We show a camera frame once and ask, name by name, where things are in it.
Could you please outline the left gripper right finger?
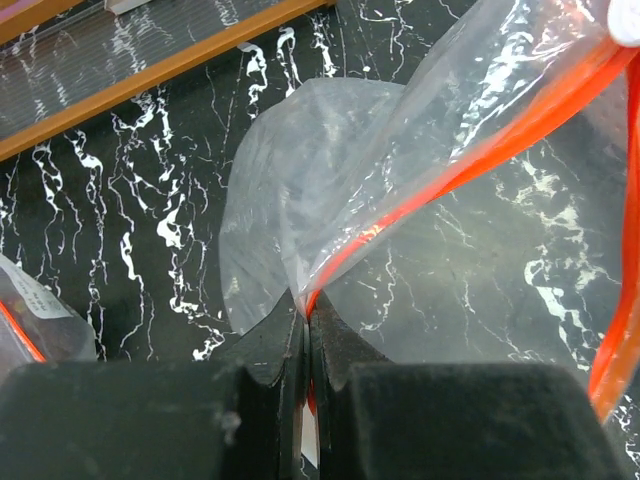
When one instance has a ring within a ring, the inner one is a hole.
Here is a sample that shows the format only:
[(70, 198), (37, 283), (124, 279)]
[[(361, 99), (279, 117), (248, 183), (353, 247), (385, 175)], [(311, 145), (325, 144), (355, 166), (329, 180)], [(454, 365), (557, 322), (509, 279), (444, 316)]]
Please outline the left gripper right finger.
[(581, 385), (540, 363), (391, 361), (308, 309), (323, 479), (620, 479)]

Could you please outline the clear orange zip bag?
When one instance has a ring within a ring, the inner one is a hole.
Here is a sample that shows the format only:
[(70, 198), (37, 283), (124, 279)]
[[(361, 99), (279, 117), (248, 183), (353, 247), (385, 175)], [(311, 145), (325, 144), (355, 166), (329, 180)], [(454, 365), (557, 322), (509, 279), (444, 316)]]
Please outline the clear orange zip bag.
[(28, 363), (96, 359), (93, 327), (2, 256), (1, 377)]

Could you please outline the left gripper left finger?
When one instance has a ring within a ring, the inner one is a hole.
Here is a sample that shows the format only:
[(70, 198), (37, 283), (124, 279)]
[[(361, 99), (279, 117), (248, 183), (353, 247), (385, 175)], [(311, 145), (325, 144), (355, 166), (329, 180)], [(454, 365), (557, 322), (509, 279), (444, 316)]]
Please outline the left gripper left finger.
[(1, 475), (297, 479), (304, 343), (285, 293), (206, 361), (20, 367), (1, 388)]

